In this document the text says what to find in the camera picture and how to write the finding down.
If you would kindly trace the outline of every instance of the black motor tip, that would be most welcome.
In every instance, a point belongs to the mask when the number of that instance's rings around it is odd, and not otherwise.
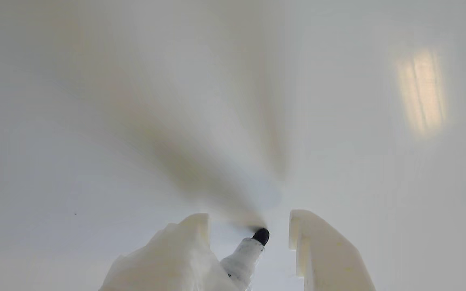
[[[261,228],[255,232],[253,238],[259,241],[265,247],[267,241],[269,240],[269,231],[266,228]]]

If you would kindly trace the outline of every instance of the white surface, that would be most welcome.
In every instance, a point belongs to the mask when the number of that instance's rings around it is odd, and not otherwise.
[[[303,287],[305,208],[377,290],[466,290],[466,2],[50,3],[0,1],[0,290],[98,289],[198,211],[222,258],[244,204],[271,232],[254,289]],[[224,177],[254,204],[189,196]]]

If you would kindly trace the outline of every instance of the light patch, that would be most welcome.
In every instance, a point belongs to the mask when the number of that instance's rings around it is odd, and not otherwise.
[[[436,54],[424,50],[399,61],[398,79],[412,130],[422,137],[438,132],[447,116]]]

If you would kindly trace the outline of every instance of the white plastic arm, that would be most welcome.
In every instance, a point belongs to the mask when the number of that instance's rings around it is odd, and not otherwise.
[[[359,251],[314,213],[290,212],[289,248],[305,291],[375,291]]]

